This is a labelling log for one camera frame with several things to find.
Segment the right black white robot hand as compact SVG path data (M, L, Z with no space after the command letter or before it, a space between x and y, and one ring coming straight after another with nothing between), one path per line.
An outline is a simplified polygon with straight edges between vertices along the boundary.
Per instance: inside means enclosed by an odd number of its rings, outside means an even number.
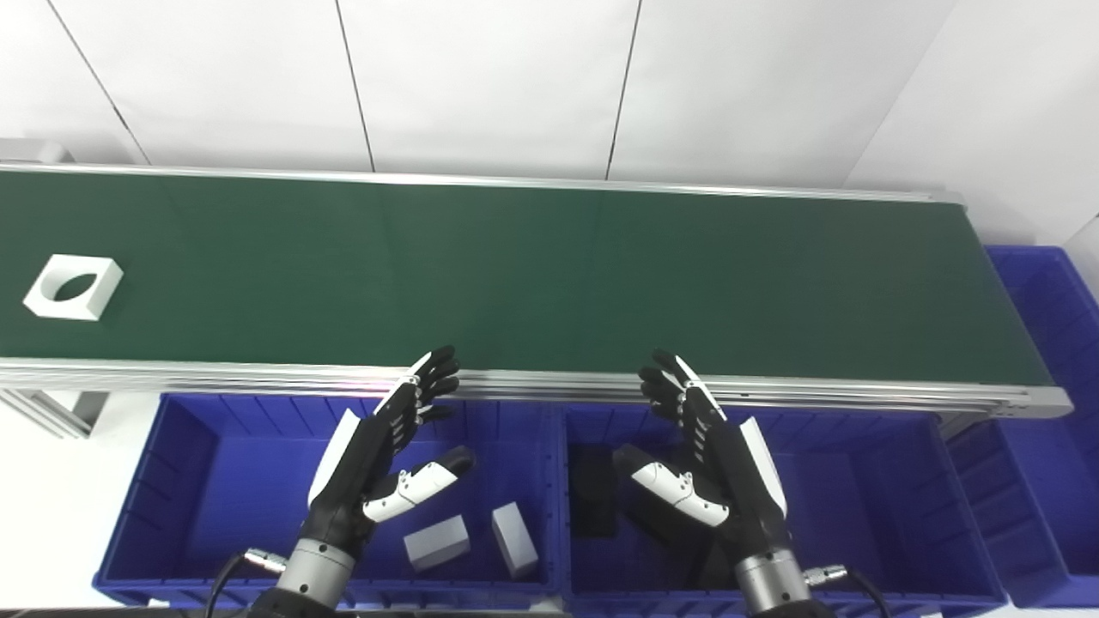
M682 356L656 347L637 375L651 412L682 435L680 464L622 445L617 473L712 529L732 563L792 550L786 496L755 420L731 423L709 386Z

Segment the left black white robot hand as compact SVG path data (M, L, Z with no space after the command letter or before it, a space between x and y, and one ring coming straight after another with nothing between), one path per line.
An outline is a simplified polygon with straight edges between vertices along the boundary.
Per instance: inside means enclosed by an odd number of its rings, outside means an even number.
M459 385L455 347L432 349L417 360L373 412L349 415L337 426L323 454L307 503L299 540L337 548L357 558L377 525L404 515L449 488L471 470L470 446L453 446L411 470L390 470L423 424L443 420L452 408L435 399Z

